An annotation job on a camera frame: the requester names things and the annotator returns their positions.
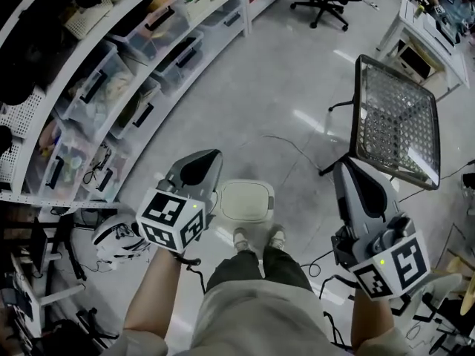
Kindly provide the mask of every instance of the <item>floor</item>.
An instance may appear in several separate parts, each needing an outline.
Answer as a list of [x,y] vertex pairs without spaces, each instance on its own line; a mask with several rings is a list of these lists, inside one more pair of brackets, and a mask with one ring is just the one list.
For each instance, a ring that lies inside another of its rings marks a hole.
[[[317,29],[310,29],[313,9],[292,11],[291,1],[298,0],[275,2],[255,20],[252,35],[234,40],[196,81],[146,148],[120,199],[137,209],[147,188],[155,184],[155,173],[164,174],[175,160],[194,151],[218,148],[224,155],[221,180],[262,179],[274,186],[275,221],[287,229],[286,251],[298,262],[308,263],[331,249],[330,235],[341,226],[333,184],[329,178],[319,177],[312,163],[290,143],[264,135],[288,139],[316,165],[328,165],[342,155],[348,147],[352,108],[338,109],[332,116],[327,115],[327,108],[351,99],[353,59],[363,53],[375,54],[401,0],[366,0],[375,2],[379,10],[365,3],[350,3],[344,13],[350,22],[346,33],[330,15],[322,17]],[[465,50],[471,84],[475,85],[475,52],[470,56],[468,45]],[[445,176],[475,158],[473,94],[459,88],[438,109]],[[333,136],[324,134],[325,128],[331,128]],[[414,186],[399,183],[400,199],[415,191]],[[469,232],[474,221],[466,216],[467,207],[460,174],[442,181],[438,191],[425,191],[402,203],[424,232],[433,266],[453,223],[468,241],[453,230],[450,246],[468,254],[468,244],[475,243],[475,234]],[[73,236],[80,262],[95,269],[90,234],[75,231]],[[233,254],[232,247],[213,230],[188,252],[189,257],[201,257],[199,269],[205,280],[223,258]],[[100,323],[118,332],[148,260],[145,255],[105,273],[86,270],[87,289],[76,296],[75,304],[97,307]],[[321,273],[311,278],[316,290],[326,277],[346,273],[335,266],[331,255],[319,261],[319,266]],[[73,280],[71,266],[64,263],[63,270],[63,283]],[[346,286],[331,282],[323,301],[345,343],[350,336],[350,293]],[[188,347],[201,300],[197,276],[183,270],[167,335],[171,354]],[[426,355],[437,337],[432,324],[414,327],[407,334],[415,355]]]

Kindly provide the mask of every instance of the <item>white table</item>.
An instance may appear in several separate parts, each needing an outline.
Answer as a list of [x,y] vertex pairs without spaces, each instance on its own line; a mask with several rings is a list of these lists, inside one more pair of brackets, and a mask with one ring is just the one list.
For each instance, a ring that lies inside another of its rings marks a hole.
[[417,7],[408,0],[402,0],[398,14],[377,47],[377,49],[380,50],[377,58],[378,60],[382,60],[398,44],[403,32],[409,33],[436,56],[439,62],[445,67],[447,91],[436,99],[436,101],[439,102],[460,85],[465,85],[467,88],[470,88],[467,68],[463,54],[460,53],[456,47],[450,55],[424,28],[424,14],[418,18],[414,17],[416,9]]

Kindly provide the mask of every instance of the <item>white sneaker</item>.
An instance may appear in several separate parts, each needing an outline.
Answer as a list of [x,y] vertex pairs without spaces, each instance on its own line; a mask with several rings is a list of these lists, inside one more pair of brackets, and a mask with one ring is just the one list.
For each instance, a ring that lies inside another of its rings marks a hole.
[[284,227],[280,224],[274,224],[269,231],[269,242],[267,245],[283,251],[285,239]]
[[249,251],[251,248],[249,247],[249,241],[247,240],[247,232],[244,228],[236,228],[233,241],[235,244],[235,250],[237,253],[242,251]]

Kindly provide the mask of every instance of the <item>cable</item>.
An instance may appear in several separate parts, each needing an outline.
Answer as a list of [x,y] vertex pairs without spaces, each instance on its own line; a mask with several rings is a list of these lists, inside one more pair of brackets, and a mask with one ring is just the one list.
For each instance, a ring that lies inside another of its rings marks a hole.
[[[319,264],[317,264],[316,262],[321,260],[322,258],[324,258],[325,256],[329,255],[330,253],[333,253],[333,249],[331,251],[328,251],[326,254],[322,254],[321,256],[315,258],[311,263],[308,263],[308,264],[303,264],[303,265],[300,265],[301,268],[304,268],[306,266],[309,267],[309,276],[315,278],[315,277],[318,277],[321,273],[321,267],[319,266]],[[312,271],[312,267],[313,266],[316,266],[318,268],[318,272],[317,274],[312,274],[311,271]]]
[[[452,176],[454,176],[455,174],[457,174],[459,171],[461,171],[463,168],[469,166],[469,165],[473,165],[475,164],[475,159],[472,159],[470,162],[467,162],[465,165],[463,165],[461,168],[458,168],[457,170],[455,170],[452,174],[448,174],[446,175],[445,177],[441,178],[440,180],[444,180],[444,179],[447,179],[447,178],[450,178]],[[423,191],[425,191],[424,188],[421,188],[420,190],[416,191],[415,193],[412,193],[411,195],[408,195],[407,197],[405,198],[402,198],[401,200],[399,200],[399,203],[400,202],[404,202],[406,199],[409,199],[411,197],[413,197],[414,195],[417,195],[419,193],[422,193]]]

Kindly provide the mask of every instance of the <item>wire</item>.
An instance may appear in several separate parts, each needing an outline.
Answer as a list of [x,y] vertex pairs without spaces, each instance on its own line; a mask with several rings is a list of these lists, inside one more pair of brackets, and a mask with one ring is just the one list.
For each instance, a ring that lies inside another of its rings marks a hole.
[[204,279],[203,279],[203,273],[201,273],[201,271],[199,271],[199,270],[194,270],[194,269],[191,267],[191,265],[188,265],[188,266],[186,267],[186,270],[189,270],[190,272],[195,273],[195,274],[198,274],[198,276],[200,276],[201,290],[203,290],[203,294],[206,294],[205,282],[204,282]]
[[[333,253],[333,249],[331,251],[328,251],[326,254],[322,254],[321,256],[315,258],[311,263],[300,265],[300,267],[305,268],[306,266],[308,266],[309,267],[309,276],[311,276],[312,278],[318,277],[321,273],[321,267],[316,262],[321,260],[325,256],[328,256],[330,253]],[[312,274],[312,267],[313,266],[316,266],[318,268],[317,274]]]
[[[472,159],[470,162],[467,162],[465,165],[463,165],[461,168],[458,168],[457,170],[455,170],[452,174],[448,174],[446,175],[445,177],[441,178],[440,180],[444,180],[444,179],[447,179],[447,178],[450,178],[452,176],[454,176],[455,174],[457,174],[459,171],[461,171],[463,168],[469,166],[469,165],[473,165],[475,164],[475,159]],[[417,195],[419,193],[422,193],[423,191],[425,191],[424,188],[421,188],[420,190],[416,191],[415,193],[412,193],[411,195],[408,195],[407,197],[405,198],[402,198],[401,200],[399,200],[399,203],[400,202],[404,202],[406,199],[409,199],[411,197],[413,197],[414,195]]]

